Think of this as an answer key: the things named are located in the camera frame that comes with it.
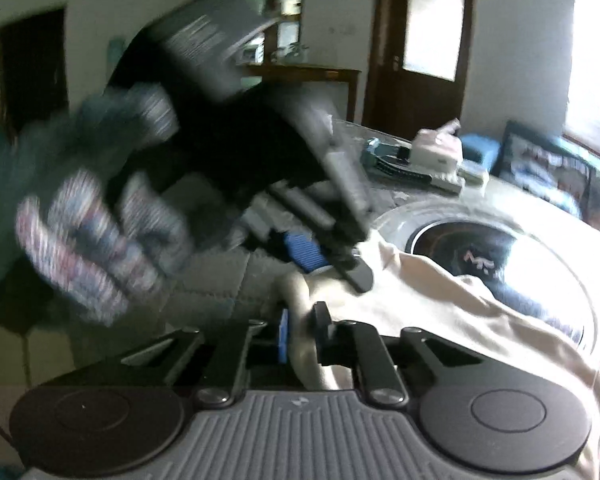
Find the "gloved left hand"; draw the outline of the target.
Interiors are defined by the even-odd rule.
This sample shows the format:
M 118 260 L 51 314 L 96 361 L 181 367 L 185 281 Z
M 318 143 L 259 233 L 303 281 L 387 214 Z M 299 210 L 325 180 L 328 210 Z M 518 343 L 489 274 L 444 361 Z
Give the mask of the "gloved left hand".
M 32 127 L 15 148 L 0 145 L 0 285 L 23 258 L 73 316 L 102 326 L 157 299 L 192 255 L 185 220 L 145 169 L 123 178 L 114 200 L 105 186 L 176 130 L 163 88 L 139 84 Z

